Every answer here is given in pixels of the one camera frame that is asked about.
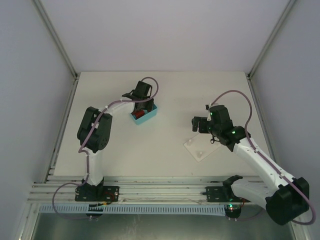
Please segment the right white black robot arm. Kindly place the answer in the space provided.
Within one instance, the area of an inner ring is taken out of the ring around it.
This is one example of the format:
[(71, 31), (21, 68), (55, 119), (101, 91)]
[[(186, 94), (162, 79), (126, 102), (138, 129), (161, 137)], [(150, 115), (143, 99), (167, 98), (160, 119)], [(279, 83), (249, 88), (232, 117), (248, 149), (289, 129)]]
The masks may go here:
[(207, 117), (191, 120), (193, 132), (210, 134), (211, 143), (218, 142), (246, 162), (265, 186), (250, 183), (240, 175), (223, 181), (229, 201), (245, 199), (264, 210), (278, 225), (285, 225), (310, 209), (310, 185), (283, 170), (258, 147), (242, 126), (234, 126), (224, 105), (206, 106)]

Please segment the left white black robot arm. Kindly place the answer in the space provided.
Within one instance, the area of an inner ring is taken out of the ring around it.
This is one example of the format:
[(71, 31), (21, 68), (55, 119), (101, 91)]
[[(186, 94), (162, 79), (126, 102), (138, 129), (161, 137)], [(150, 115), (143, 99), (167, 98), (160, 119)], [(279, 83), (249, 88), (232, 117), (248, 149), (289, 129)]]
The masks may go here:
[(97, 190), (103, 186), (103, 151), (110, 141), (113, 117), (116, 114), (130, 115), (136, 125), (140, 125), (157, 113), (154, 97), (159, 91), (159, 83), (153, 77), (138, 81), (135, 89), (125, 93), (104, 108), (88, 107), (77, 132), (80, 142), (79, 153), (86, 154), (85, 175), (77, 186), (80, 190)]

